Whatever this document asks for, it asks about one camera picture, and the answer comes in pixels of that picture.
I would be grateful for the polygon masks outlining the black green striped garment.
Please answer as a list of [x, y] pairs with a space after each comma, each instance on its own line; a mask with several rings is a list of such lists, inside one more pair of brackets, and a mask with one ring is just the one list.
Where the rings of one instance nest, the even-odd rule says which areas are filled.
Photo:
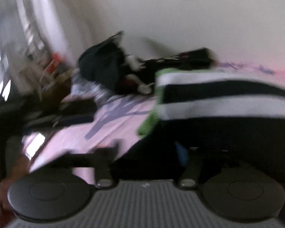
[[117, 178], [179, 178], [179, 144], [202, 174], [252, 167], [285, 183], [285, 87], [239, 73], [166, 69], [156, 92], [151, 128], [111, 166]]

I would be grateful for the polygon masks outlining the dark patterned clothes pile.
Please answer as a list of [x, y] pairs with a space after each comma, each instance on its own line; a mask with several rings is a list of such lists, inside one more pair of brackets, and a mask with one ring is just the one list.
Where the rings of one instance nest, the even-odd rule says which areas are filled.
[[88, 48], [78, 59], [80, 76], [117, 95], [154, 93], [156, 73], [166, 68], [207, 70], [213, 63], [210, 50], [200, 48], [166, 58], [143, 60], [121, 47], [123, 32]]

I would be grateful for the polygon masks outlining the cluttered shelf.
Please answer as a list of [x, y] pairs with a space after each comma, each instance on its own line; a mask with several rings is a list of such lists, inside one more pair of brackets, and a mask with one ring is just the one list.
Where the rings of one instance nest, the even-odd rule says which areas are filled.
[[56, 91], [70, 93], [72, 70], [65, 66], [59, 57], [46, 54], [43, 58], [24, 58], [18, 61], [15, 71], [15, 84], [24, 95], [51, 95]]

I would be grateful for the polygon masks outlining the pink floral bed sheet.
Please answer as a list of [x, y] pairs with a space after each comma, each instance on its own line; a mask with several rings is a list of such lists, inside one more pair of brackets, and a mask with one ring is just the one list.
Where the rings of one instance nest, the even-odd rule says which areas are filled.
[[[226, 72], [223, 70], [189, 71]], [[285, 87], [271, 77], [265, 77], [263, 75], [253, 73], [239, 74], [260, 77], [265, 81], [273, 81], [274, 83]], [[148, 122], [148, 117], [152, 113], [157, 102], [158, 95], [155, 87], [155, 96], [153, 97], [126, 96], [103, 105], [97, 111], [95, 121], [93, 123], [81, 126], [72, 126], [59, 132], [57, 138], [54, 139], [54, 153], [52, 155], [46, 155], [44, 158], [40, 159], [38, 164], [42, 165], [47, 163], [65, 152], [89, 153], [94, 150], [101, 150], [108, 147], [113, 140], [120, 142], [121, 152], [119, 158], [122, 157], [133, 145], [143, 139], [145, 132], [151, 128], [151, 124]], [[194, 164], [188, 164], [181, 169], [180, 177], [175, 178], [174, 180], [181, 181], [183, 178], [191, 178], [194, 181], [201, 183], [214, 174], [230, 168], [251, 168], [260, 171], [259, 169], [252, 167], [227, 167], [226, 165], [222, 165], [216, 171], [207, 171], [206, 174], [202, 174], [196, 169]]]

